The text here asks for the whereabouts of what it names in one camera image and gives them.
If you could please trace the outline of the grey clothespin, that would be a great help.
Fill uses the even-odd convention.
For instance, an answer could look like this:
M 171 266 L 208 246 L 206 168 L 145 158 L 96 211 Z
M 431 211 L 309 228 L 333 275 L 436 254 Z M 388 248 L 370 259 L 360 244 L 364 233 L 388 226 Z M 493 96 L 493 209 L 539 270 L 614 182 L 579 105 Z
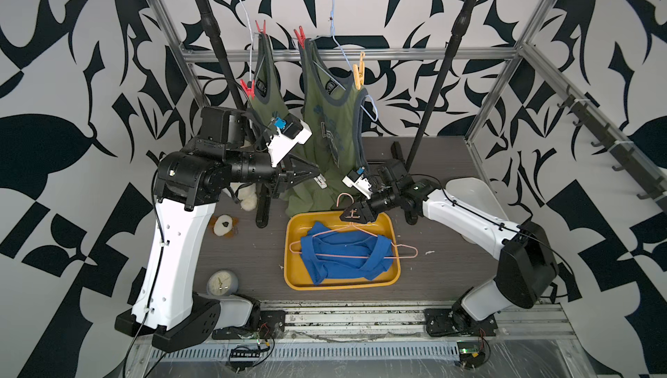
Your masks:
M 321 189 L 324 190 L 324 189 L 328 188 L 328 184 L 327 184 L 326 179 L 324 178 L 323 175 L 319 175 L 319 176 L 317 176 L 317 177 L 314 179 L 314 181 L 316 181 L 316 183 L 318 183 L 318 185 L 319 185 L 319 187 L 320 187 Z

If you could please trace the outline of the blue tank top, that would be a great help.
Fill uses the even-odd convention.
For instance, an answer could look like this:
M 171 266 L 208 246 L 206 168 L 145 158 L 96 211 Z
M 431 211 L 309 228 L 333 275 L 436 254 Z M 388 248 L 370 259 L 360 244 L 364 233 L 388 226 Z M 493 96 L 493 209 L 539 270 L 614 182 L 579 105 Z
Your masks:
M 394 264 L 394 242 L 356 228 L 331 230 L 317 222 L 300 239 L 300 259 L 315 285 L 326 280 L 373 281 Z

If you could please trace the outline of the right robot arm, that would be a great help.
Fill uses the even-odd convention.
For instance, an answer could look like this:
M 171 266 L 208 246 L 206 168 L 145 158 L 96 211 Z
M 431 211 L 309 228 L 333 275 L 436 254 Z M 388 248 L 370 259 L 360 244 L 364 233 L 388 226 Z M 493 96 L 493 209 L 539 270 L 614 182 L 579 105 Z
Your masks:
M 364 169 L 349 171 L 342 182 L 362 195 L 343 211 L 343 222 L 367 224 L 382 212 L 400 208 L 409 223 L 420 217 L 440 223 L 497 260 L 493 278 L 469 289 L 446 314 L 427 322 L 429 336 L 477 335 L 508 307 L 532 308 L 559 275 L 555 252 L 541 226 L 493 216 L 455 197 L 435 176 L 409 174 L 397 159 L 380 167 L 380 183 L 373 183 Z

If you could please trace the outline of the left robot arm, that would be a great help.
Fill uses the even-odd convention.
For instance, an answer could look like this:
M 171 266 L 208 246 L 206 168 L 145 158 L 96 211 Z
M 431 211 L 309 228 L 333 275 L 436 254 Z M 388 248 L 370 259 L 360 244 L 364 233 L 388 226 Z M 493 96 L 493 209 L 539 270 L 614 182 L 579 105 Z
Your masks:
M 293 152 L 311 138 L 309 125 L 292 114 L 262 126 L 264 151 L 245 146 L 254 116 L 245 110 L 207 106 L 201 129 L 177 152 L 160 161 L 153 182 L 156 231 L 137 301 L 116 318 L 127 336 L 152 337 L 154 348 L 173 353 L 205 342 L 221 315 L 221 304 L 194 292 L 201 243 L 220 197 L 233 183 L 262 184 L 269 198 L 320 174 L 317 165 Z

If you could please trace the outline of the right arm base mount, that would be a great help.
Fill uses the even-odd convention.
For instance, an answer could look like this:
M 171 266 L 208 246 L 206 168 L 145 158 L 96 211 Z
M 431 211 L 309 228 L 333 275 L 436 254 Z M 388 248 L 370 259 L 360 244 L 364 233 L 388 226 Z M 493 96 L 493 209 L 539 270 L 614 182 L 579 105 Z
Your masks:
M 459 305 L 449 309 L 425 309 L 425 328 L 431 337 L 496 336 L 493 315 L 475 320 Z

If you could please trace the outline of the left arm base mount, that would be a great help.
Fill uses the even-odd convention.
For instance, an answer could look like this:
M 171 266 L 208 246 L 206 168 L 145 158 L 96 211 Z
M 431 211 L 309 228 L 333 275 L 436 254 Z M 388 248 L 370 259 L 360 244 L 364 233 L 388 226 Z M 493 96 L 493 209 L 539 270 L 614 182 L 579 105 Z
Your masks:
M 271 339 L 281 337 L 287 312 L 266 310 L 255 300 L 226 296 L 220 300 L 221 313 L 211 334 L 214 340 Z

